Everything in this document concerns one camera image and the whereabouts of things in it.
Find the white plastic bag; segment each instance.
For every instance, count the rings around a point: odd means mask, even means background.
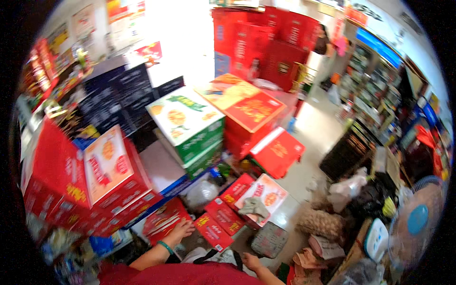
[[[187,206],[191,212],[201,212],[217,196],[217,187],[209,181],[203,180],[187,193]]]
[[[333,84],[331,88],[328,90],[328,99],[331,103],[339,106],[341,104],[341,99],[339,96],[339,91],[337,89],[337,85]]]
[[[351,178],[329,187],[328,201],[336,213],[342,212],[345,206],[359,195],[361,187],[367,184],[367,168],[362,167]]]

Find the human arm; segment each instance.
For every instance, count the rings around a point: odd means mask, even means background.
[[[266,266],[261,264],[258,257],[244,253],[242,262],[248,269],[254,271],[258,279],[266,285],[284,285]]]
[[[192,221],[182,220],[174,227],[169,235],[164,237],[161,241],[174,250],[176,245],[180,244],[183,238],[190,236],[194,231],[195,226]],[[130,264],[130,267],[141,271],[151,266],[164,264],[169,257],[170,253],[168,249],[161,244],[157,244],[137,260],[133,261]]]

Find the sack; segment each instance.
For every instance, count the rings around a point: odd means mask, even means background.
[[[329,88],[328,91],[328,98],[331,103],[339,106],[341,104],[340,96],[339,96],[339,91],[337,90],[337,85],[333,84],[331,88]]]

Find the person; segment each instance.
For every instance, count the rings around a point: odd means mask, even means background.
[[[244,253],[243,264],[253,271],[258,278],[240,271],[229,263],[203,262],[193,263],[198,256],[189,253],[182,263],[165,264],[174,248],[181,243],[184,237],[195,231],[192,221],[181,221],[156,246],[133,261],[129,266],[125,264],[103,264],[98,275],[100,285],[284,285],[267,267],[261,264],[258,257]]]

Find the poster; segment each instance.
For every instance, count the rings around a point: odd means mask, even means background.
[[[73,15],[73,30],[78,40],[95,31],[95,14],[90,4]]]
[[[67,23],[61,24],[52,34],[47,37],[49,43],[49,49],[52,50],[54,54],[58,54],[60,52],[59,47],[60,45],[68,39],[68,26]]]

